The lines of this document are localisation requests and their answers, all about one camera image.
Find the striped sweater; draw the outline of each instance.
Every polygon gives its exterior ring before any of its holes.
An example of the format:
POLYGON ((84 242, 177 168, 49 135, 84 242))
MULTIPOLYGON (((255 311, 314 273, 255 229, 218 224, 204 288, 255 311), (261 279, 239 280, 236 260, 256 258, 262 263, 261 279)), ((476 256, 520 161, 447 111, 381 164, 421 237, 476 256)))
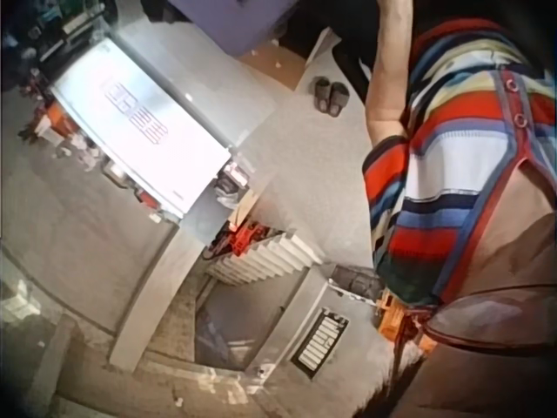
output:
POLYGON ((413 45, 409 139, 363 172, 373 263, 403 302, 447 302, 511 173, 529 161, 557 190, 554 81, 495 24, 442 24, 413 45))

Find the red stripe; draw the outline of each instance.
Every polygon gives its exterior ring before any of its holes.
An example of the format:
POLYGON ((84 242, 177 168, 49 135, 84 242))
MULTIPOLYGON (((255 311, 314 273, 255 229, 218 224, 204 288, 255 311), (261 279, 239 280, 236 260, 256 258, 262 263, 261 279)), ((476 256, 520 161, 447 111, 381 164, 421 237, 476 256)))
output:
POLYGON ((440 38, 446 35, 450 35, 454 32, 459 32, 463 30, 486 30, 495 29, 501 32, 505 32, 498 24, 490 22, 486 19, 456 19, 449 22, 445 22, 436 26, 435 28, 427 31, 426 33, 420 35, 412 45, 411 53, 411 66, 419 58, 419 56, 424 52, 424 49, 431 43, 432 40, 440 38))
POLYGON ((376 199, 386 183, 408 167, 407 144, 396 145, 375 161, 364 174, 368 200, 376 199))
POLYGON ((416 257, 446 257, 453 250, 458 233, 458 229, 423 231, 398 226, 389 241, 389 253, 416 257))
POLYGON ((499 202, 501 194, 503 194, 503 190, 505 189, 511 174, 514 171, 514 168, 517 164, 519 164, 519 162, 520 160, 517 158, 513 164, 505 169, 505 171, 501 174, 499 183, 492 190, 492 194, 489 197, 480 218, 478 219, 472 235, 470 235, 470 238, 466 243, 466 248, 460 257, 459 263, 454 269, 453 275, 447 282, 445 290, 441 295, 441 299, 444 303, 449 303, 457 298, 457 295, 462 288, 462 283, 466 279, 466 273, 468 271, 468 267, 470 266, 470 262, 472 261, 473 254, 480 243, 480 239, 486 230, 487 224, 493 215, 493 211, 499 202))
POLYGON ((539 93, 532 93, 529 98, 534 122, 555 125, 555 100, 539 93))
POLYGON ((416 131, 410 141, 412 148, 421 148, 439 124, 458 118, 503 119, 497 94, 494 91, 471 91, 442 104, 416 131))
MULTIPOLYGON (((514 76, 509 71, 502 72, 503 78, 505 81, 509 79, 514 79, 514 76)), ((522 103, 520 101, 520 95, 517 92, 508 92, 508 103, 510 107, 511 114, 517 115, 524 111, 522 108, 522 103)), ((527 131, 525 128, 519 128, 517 126, 514 127, 514 136, 516 137, 518 151, 517 155, 514 160, 505 168, 503 173, 500 175, 497 184, 495 185, 494 189, 487 200, 486 205, 483 208, 483 211, 476 223, 468 242, 466 243, 466 247, 464 252, 462 253, 459 263, 457 264, 456 268, 454 269, 453 275, 447 283, 443 294, 441 295, 441 299, 447 303, 451 300, 454 300, 460 292, 462 288, 462 283, 466 279, 467 269, 470 266, 470 262, 472 261, 473 254, 480 243, 480 239, 486 230, 487 224, 493 215, 493 211, 497 206, 497 203, 500 200, 505 187, 507 186, 508 180, 511 178, 514 169, 519 165, 523 160, 526 158, 531 158, 531 152, 528 147, 527 142, 527 131)))

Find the pair of slippers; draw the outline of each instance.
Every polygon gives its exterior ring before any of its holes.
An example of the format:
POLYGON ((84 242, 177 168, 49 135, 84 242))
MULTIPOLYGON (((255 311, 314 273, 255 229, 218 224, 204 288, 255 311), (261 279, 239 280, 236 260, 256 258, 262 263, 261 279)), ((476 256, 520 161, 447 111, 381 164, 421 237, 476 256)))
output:
POLYGON ((332 83, 328 78, 315 82, 315 107, 321 113, 328 113, 336 118, 348 104, 350 92, 342 83, 332 83))

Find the vent grille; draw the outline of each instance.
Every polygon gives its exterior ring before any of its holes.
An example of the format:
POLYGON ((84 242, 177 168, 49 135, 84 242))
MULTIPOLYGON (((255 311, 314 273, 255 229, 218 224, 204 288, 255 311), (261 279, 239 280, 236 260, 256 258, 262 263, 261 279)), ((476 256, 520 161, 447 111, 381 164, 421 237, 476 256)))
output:
POLYGON ((346 318, 328 309, 323 309, 298 351, 292 357, 292 363, 310 379, 313 378, 339 342, 340 336, 347 326, 346 318))

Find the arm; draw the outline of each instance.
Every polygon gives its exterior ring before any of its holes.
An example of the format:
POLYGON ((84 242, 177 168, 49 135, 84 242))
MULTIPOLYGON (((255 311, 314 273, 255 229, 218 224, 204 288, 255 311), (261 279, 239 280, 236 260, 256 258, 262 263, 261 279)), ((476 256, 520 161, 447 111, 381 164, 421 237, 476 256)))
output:
POLYGON ((405 135, 408 61, 412 47, 413 0, 378 0, 381 9, 377 57, 366 99, 367 130, 373 146, 405 135))

